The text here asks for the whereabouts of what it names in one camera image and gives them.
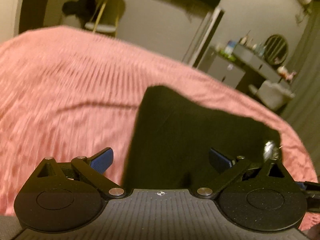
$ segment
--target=bed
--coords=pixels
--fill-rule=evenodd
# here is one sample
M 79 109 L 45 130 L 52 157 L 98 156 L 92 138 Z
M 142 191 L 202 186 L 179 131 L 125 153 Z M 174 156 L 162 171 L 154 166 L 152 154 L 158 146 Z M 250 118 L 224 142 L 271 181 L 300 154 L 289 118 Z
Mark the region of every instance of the bed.
M 57 27 L 0 45 L 0 215 L 14 215 L 15 196 L 46 156 L 68 162 L 110 146 L 115 156 L 106 176 L 120 184 L 138 107 L 154 85 L 277 130 L 292 177 L 317 182 L 290 125 L 246 95 L 131 44 Z M 319 214 L 307 213 L 300 230 L 319 222 Z

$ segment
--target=black garment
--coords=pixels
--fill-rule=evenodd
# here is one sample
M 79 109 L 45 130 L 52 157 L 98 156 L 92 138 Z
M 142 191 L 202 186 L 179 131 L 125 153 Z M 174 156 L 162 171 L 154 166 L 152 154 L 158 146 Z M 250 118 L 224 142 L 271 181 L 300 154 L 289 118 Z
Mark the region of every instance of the black garment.
M 75 14 L 79 19 L 88 22 L 96 9 L 96 0 L 68 1 L 62 6 L 63 13 L 68 15 Z
M 218 175 L 213 147 L 263 162 L 268 140 L 280 135 L 261 122 L 199 106 L 167 87 L 147 89 L 136 120 L 122 185 L 127 191 L 210 187 Z

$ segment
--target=gray curtain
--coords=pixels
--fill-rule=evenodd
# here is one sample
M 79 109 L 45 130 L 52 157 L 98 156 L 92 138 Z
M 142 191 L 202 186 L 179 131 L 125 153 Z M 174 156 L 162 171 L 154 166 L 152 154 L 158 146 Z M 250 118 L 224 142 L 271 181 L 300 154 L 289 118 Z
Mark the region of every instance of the gray curtain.
M 320 1 L 313 2 L 308 25 L 287 68 L 298 72 L 292 84 L 296 97 L 282 118 L 300 136 L 320 174 Z

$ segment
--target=black device at edge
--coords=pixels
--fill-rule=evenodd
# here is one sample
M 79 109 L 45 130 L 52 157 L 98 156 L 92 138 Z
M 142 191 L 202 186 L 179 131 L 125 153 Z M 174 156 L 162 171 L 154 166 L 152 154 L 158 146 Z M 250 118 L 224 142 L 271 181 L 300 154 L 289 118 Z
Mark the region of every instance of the black device at edge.
M 319 212 L 319 184 L 295 182 L 276 158 L 257 165 L 211 149 L 209 160 L 224 167 L 211 188 L 126 192 L 103 176 L 111 148 L 70 163 L 45 158 L 15 199 L 13 239 L 308 239 L 297 228 Z

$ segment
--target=metal pin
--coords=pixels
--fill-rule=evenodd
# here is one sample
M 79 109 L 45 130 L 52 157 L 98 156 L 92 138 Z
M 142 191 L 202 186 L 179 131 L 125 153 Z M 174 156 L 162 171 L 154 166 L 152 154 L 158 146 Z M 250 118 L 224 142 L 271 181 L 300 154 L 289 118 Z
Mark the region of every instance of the metal pin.
M 202 187 L 197 190 L 197 193 L 201 196 L 209 196 L 212 194 L 212 189 L 210 189 L 208 187 Z
M 114 187 L 111 190 L 109 190 L 109 194 L 113 196 L 121 196 L 124 193 L 124 189 L 119 187 Z

